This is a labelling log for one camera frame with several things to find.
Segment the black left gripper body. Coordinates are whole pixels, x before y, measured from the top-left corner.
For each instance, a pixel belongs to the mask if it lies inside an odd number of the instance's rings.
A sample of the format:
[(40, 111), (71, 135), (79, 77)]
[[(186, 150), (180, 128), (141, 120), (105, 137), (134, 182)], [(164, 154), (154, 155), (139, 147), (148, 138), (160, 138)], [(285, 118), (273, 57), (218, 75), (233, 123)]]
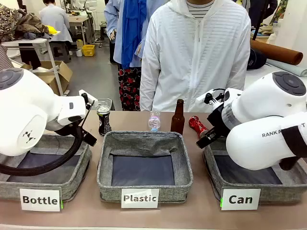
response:
[(77, 132), (75, 129), (79, 128), (81, 130), (82, 141), (93, 147), (96, 144), (97, 139), (80, 125), (83, 120), (84, 119), (80, 116), (70, 117), (69, 121), (71, 121), (71, 123), (63, 126), (60, 125), (56, 119), (54, 119), (47, 123), (47, 130), (53, 131), (60, 136), (72, 135), (77, 137)]

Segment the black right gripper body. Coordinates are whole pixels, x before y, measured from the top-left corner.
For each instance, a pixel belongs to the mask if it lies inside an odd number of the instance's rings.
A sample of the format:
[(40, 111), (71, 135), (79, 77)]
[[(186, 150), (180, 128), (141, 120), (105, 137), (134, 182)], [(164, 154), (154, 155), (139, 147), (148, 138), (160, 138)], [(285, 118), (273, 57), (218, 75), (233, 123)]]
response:
[(211, 123), (213, 128), (209, 131), (209, 138), (227, 137), (230, 129), (225, 125), (222, 119), (222, 110), (224, 104), (222, 103), (214, 109), (208, 116), (207, 120)]

